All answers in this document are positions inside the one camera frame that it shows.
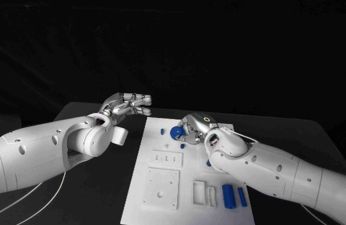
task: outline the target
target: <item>blue small part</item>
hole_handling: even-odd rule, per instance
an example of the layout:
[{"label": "blue small part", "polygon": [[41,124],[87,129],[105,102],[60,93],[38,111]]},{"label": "blue small part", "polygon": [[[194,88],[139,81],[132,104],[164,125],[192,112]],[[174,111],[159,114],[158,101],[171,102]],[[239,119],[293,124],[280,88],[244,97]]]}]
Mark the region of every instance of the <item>blue small part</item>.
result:
[{"label": "blue small part", "polygon": [[175,126],[172,129],[171,129],[171,137],[177,139],[177,136],[185,136],[187,135],[187,131],[184,129],[184,127],[179,127],[179,126]]},{"label": "blue small part", "polygon": [[244,207],[247,207],[249,204],[247,204],[247,200],[246,200],[246,196],[244,196],[244,189],[243,189],[241,187],[239,187],[239,193],[240,193],[241,205],[243,205]]},{"label": "blue small part", "polygon": [[234,186],[230,184],[223,185],[223,193],[224,193],[226,208],[236,209],[237,199],[236,199],[236,193],[234,193]]}]

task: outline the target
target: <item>robotic hand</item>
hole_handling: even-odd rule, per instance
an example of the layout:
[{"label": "robotic hand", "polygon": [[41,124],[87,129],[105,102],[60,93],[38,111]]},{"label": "robotic hand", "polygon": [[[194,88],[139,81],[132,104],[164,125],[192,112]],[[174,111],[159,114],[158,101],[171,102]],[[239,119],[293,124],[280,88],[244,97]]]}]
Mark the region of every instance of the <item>robotic hand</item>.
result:
[{"label": "robotic hand", "polygon": [[0,193],[38,185],[99,157],[110,143],[125,145],[129,131],[116,125],[126,115],[152,115],[141,107],[152,96],[116,93],[99,113],[22,128],[0,138]]},{"label": "robotic hand", "polygon": [[345,175],[234,132],[207,113],[190,114],[178,127],[188,129],[190,134],[175,139],[192,145],[204,143],[217,171],[230,173],[262,193],[309,206],[346,225]]}]

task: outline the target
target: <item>white plate with holes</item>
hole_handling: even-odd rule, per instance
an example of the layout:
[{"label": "white plate with holes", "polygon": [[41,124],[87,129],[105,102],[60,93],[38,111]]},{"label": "white plate with holes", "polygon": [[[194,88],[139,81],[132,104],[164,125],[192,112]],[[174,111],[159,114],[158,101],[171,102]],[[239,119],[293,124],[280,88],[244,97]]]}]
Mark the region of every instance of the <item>white plate with holes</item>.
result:
[{"label": "white plate with holes", "polygon": [[148,169],[142,205],[159,209],[178,210],[179,171]]}]

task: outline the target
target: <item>table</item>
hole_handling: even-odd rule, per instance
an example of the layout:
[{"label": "table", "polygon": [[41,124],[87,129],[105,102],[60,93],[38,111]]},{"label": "table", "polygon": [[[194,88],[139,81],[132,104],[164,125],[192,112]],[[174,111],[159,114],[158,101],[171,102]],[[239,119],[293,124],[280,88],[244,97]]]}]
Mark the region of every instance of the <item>table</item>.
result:
[{"label": "table", "polygon": [[[71,102],[55,121],[87,116],[100,110],[102,104]],[[182,119],[203,111],[152,109],[152,117]],[[234,124],[239,133],[253,137],[309,163],[339,173],[346,173],[346,160],[322,128],[312,120],[224,114],[208,112],[220,123]],[[135,172],[148,117],[130,115],[120,123],[129,130],[125,146],[110,144],[100,157],[81,163],[66,175],[64,185],[53,203],[25,225],[94,225],[120,224],[128,193]],[[64,175],[44,182],[37,191],[0,214],[0,223],[15,225],[47,205],[61,186]],[[34,187],[0,194],[0,208],[15,202]],[[254,221],[257,225],[311,224],[321,222],[301,204],[265,195],[249,187]],[[318,211],[314,213],[328,224],[337,224]]]}]

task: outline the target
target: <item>black background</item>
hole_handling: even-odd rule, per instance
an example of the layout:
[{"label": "black background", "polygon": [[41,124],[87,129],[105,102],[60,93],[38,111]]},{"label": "black background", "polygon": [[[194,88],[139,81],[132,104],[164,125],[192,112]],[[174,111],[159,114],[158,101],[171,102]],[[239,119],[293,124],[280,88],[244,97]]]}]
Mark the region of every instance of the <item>black background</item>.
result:
[{"label": "black background", "polygon": [[51,122],[117,92],[315,120],[345,153],[346,0],[2,0],[2,113]]}]

